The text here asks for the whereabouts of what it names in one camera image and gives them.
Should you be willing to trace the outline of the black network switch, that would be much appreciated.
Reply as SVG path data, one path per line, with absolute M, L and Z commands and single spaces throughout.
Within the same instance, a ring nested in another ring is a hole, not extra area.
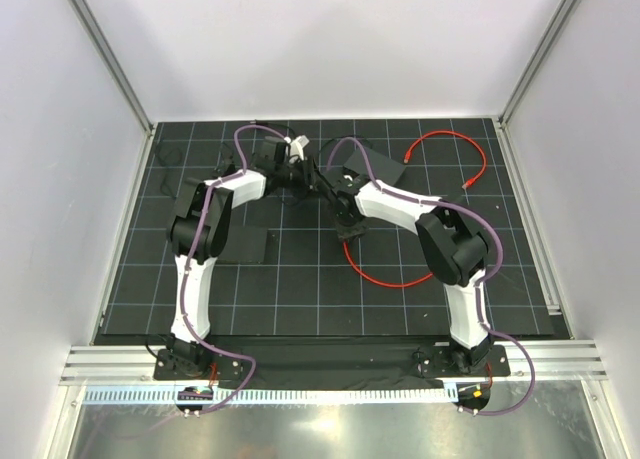
M 253 226 L 234 226 L 219 260 L 228 264 L 262 264 L 266 257 L 268 230 Z
M 364 148 L 373 174 L 377 180 L 384 182 L 389 186 L 395 186 L 403 176 L 406 167 L 399 162 L 382 155 L 370 148 Z M 343 173 L 351 177 L 357 175 L 368 175 L 362 153 L 359 150 L 354 151 L 342 166 Z

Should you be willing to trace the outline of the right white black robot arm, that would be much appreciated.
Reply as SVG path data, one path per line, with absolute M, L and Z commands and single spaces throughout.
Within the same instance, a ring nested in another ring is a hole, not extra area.
M 440 198 L 410 193 L 365 176 L 320 179 L 338 231 L 347 241 L 378 219 L 415 234 L 432 276 L 445 286 L 450 316 L 450 361 L 460 374 L 481 369 L 492 347 L 484 287 L 490 235 L 477 214 Z

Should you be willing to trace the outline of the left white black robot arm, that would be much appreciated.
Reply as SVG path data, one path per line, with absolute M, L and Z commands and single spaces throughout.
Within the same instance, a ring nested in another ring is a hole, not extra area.
M 190 379 L 208 374 L 215 352 L 204 345 L 213 270 L 222 254 L 234 209 L 278 188 L 298 195 L 311 189 L 313 158 L 304 135 L 266 137 L 250 160 L 228 157 L 211 179 L 188 178 L 179 192 L 167 237 L 177 268 L 176 312 L 166 340 L 165 364 Z

